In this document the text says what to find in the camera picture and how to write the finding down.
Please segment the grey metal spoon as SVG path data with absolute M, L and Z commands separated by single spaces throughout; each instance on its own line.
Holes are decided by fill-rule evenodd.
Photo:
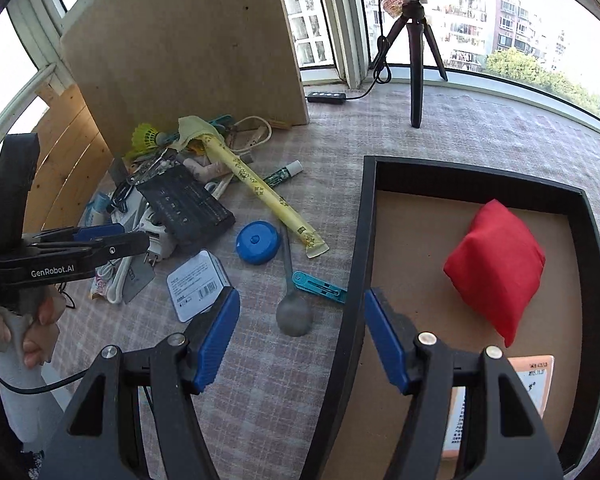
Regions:
M 292 276 L 294 269 L 291 262 L 291 251 L 287 227 L 280 224 L 280 248 L 282 248 L 285 270 L 286 292 L 276 308 L 276 323 L 280 331 L 289 337 L 302 337 L 309 333 L 313 315 L 309 304 L 294 286 Z

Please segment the teal clothes peg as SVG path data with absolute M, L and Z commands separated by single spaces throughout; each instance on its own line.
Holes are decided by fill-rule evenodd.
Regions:
M 323 281 L 306 272 L 294 271 L 292 282 L 302 292 L 323 297 L 337 304 L 345 304 L 347 302 L 347 291 L 344 288 Z

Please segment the black foil packet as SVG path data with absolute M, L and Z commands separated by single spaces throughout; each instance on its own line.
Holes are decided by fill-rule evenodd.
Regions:
M 183 252 L 195 255 L 234 226 L 234 214 L 182 165 L 136 188 Z

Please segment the yellow tea stick packet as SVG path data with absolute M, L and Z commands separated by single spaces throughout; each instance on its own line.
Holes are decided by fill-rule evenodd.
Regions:
M 250 188 L 257 198 L 268 207 L 274 216 L 294 233 L 306 248 L 306 256 L 317 258 L 329 251 L 329 246 L 317 230 L 304 220 L 282 196 L 279 196 L 262 178 L 235 155 L 217 136 L 201 133 L 195 136 L 204 146 L 214 162 L 222 162 L 235 177 Z

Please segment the green white lip balm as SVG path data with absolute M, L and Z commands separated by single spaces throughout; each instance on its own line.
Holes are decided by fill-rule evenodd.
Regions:
M 295 177 L 297 174 L 301 174 L 303 171 L 303 167 L 301 162 L 298 160 L 294 160 L 290 162 L 286 166 L 279 168 L 279 170 L 274 171 L 269 176 L 265 177 L 263 181 L 270 187 L 276 188 L 280 184 L 287 182 L 291 178 Z

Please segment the blue tube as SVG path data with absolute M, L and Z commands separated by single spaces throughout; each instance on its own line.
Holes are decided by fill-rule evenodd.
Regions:
M 110 198 L 103 192 L 97 192 L 87 204 L 82 218 L 82 226 L 103 226 L 110 222 L 110 213 L 107 208 Z

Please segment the white tin box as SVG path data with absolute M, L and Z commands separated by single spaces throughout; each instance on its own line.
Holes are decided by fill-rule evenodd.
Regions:
M 181 323 L 207 311 L 230 281 L 220 260 L 201 250 L 166 277 L 176 317 Z

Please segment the grey card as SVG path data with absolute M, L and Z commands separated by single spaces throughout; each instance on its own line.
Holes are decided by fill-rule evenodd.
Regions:
M 123 302 L 129 304 L 154 277 L 154 266 L 144 256 L 133 257 L 122 288 Z

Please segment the wooden slat panel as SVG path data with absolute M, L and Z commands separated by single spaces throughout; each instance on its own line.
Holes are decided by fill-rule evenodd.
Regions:
M 34 127 L 40 156 L 24 215 L 27 233 L 78 224 L 112 162 L 78 86 L 42 98 L 50 107 Z

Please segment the blue round tape measure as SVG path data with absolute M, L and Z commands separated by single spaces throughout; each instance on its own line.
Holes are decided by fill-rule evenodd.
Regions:
M 280 246 L 280 235 L 270 222 L 253 221 L 244 226 L 236 236 L 235 249 L 239 258 L 249 264 L 271 261 Z

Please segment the yellow green shuttlecock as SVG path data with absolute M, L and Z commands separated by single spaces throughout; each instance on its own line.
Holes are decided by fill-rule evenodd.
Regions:
M 135 153 L 150 152 L 162 145 L 164 140 L 166 140 L 164 132 L 148 124 L 148 122 L 143 122 L 132 133 L 132 151 Z

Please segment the pink cosmetic tube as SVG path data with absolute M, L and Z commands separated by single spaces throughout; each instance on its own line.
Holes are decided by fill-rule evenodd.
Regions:
M 191 172 L 194 178 L 200 183 L 207 183 L 230 173 L 230 168 L 222 162 L 212 162 L 208 165 L 201 165 L 196 159 L 186 158 L 183 160 L 183 166 Z

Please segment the red bean bag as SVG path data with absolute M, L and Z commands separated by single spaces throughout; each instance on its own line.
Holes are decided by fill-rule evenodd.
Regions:
M 540 288 L 545 263 L 545 252 L 528 226 L 498 200 L 490 200 L 446 258 L 443 272 L 464 303 L 510 347 Z

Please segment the black storage tray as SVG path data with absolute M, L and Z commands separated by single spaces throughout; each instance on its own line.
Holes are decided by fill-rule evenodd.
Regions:
M 508 171 L 368 156 L 348 299 L 303 478 L 379 478 L 402 426 L 407 400 L 388 384 L 365 333 L 366 288 L 379 287 L 417 327 L 456 348 L 498 340 L 442 270 L 478 208 L 493 199 L 521 218 L 546 253 L 512 351 L 554 356 L 545 426 L 562 469 L 583 464 L 600 410 L 600 234 L 588 196 Z

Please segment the orange tissue pack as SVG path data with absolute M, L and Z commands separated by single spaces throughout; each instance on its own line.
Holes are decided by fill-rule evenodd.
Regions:
M 543 417 L 550 395 L 550 385 L 552 384 L 554 356 L 515 356 L 509 358 L 509 363 L 512 364 L 518 378 L 526 388 L 540 417 Z M 452 390 L 448 426 L 446 426 L 442 448 L 442 460 L 454 460 L 460 452 L 465 396 L 465 387 L 456 387 Z

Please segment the yellow green cleaning cloth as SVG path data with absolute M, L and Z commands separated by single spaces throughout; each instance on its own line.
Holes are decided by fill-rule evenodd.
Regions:
M 198 116 L 181 117 L 178 120 L 178 138 L 170 144 L 172 150 L 181 152 L 188 147 L 192 141 L 200 141 L 206 143 L 211 138 L 224 144 L 224 138 L 212 126 L 210 122 L 206 122 Z

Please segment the black tripod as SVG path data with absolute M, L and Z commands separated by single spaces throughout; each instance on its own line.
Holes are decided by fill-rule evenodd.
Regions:
M 436 62 L 439 76 L 443 81 L 448 81 L 448 74 L 444 67 L 434 31 L 425 15 L 424 0 L 402 0 L 401 12 L 391 26 L 388 35 L 381 34 L 377 40 L 378 52 L 370 68 L 373 70 L 374 79 L 381 81 L 381 73 L 385 70 L 387 78 L 384 82 L 391 81 L 391 70 L 388 69 L 387 56 L 400 32 L 405 29 L 408 33 L 408 53 L 410 54 L 410 85 L 411 85 L 411 126 L 419 128 L 422 124 L 422 101 L 424 100 L 424 42 Z

